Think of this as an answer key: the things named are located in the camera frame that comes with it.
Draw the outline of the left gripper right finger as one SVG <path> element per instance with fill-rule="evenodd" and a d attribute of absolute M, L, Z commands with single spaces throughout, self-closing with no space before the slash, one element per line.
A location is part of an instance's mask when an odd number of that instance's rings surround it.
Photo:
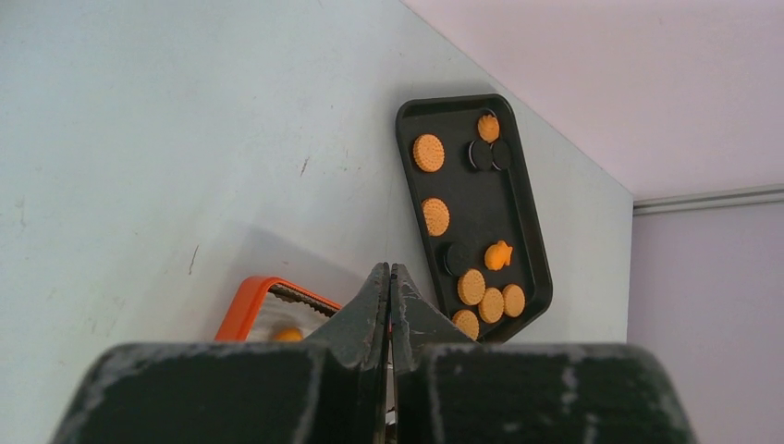
<path fill-rule="evenodd" d="M 667 372 L 618 343 L 469 339 L 393 265 L 389 306 L 401 443 L 693 443 Z"/>

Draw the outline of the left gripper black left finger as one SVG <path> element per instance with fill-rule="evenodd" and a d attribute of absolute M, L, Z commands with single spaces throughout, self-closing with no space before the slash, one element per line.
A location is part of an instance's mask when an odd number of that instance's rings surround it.
<path fill-rule="evenodd" d="M 298 342 L 128 343 L 81 380 L 55 443 L 381 443 L 390 267 Z"/>

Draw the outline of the orange fish cookie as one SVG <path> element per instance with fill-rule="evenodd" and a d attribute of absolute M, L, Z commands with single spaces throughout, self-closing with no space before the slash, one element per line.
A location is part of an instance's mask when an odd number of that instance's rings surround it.
<path fill-rule="evenodd" d="M 513 247 L 504 240 L 490 245 L 484 253 L 484 266 L 490 271 L 498 271 L 510 266 Z"/>
<path fill-rule="evenodd" d="M 304 339 L 304 334 L 297 327 L 285 327 L 276 331 L 271 340 L 279 342 L 298 342 Z"/>

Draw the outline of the orange compartment box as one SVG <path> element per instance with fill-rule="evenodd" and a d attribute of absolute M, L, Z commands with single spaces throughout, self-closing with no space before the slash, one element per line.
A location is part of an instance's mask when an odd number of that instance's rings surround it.
<path fill-rule="evenodd" d="M 248 277 L 239 285 L 214 339 L 297 342 L 340 309 L 339 303 L 283 278 Z"/>

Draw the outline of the black cookie tray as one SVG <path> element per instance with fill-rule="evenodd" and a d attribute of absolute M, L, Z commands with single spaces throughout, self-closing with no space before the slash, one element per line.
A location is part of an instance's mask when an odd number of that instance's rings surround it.
<path fill-rule="evenodd" d="M 500 137 L 511 151 L 512 164 L 503 171 L 477 171 L 468 157 L 469 144 L 481 139 L 478 119 L 493 114 Z M 396 137 L 401 162 L 423 240 L 437 305 L 446 316 L 465 308 L 458 297 L 459 277 L 445 273 L 441 252 L 448 242 L 463 241 L 476 247 L 472 268 L 478 269 L 489 287 L 521 286 L 526 296 L 523 313 L 502 316 L 494 324 L 481 321 L 478 340 L 506 342 L 542 315 L 552 301 L 553 283 L 524 159 L 517 121 L 508 100 L 500 94 L 416 99 L 400 107 Z M 414 141 L 434 134 L 444 145 L 445 162 L 436 172 L 420 170 L 414 162 Z M 450 223 L 439 237 L 428 234 L 422 202 L 435 197 L 448 207 Z M 484 266 L 486 249 L 505 241 L 514 249 L 510 266 L 490 271 Z"/>

